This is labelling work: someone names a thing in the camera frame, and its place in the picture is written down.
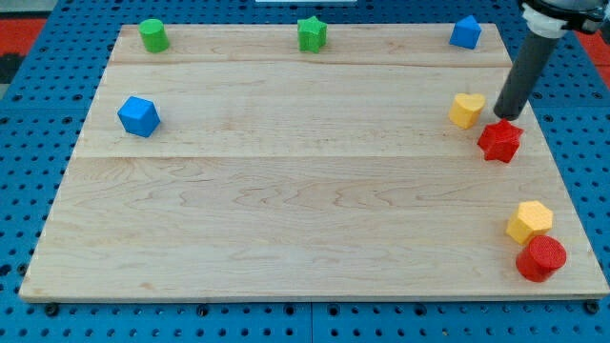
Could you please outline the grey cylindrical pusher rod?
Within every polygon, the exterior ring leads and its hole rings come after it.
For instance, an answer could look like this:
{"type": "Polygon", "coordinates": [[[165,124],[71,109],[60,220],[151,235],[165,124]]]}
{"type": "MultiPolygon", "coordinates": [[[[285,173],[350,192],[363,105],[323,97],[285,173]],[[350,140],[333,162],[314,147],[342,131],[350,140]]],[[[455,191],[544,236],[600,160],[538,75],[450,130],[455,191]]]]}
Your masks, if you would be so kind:
{"type": "Polygon", "coordinates": [[[498,118],[514,121],[520,117],[558,41],[532,31],[525,36],[494,106],[498,118]]]}

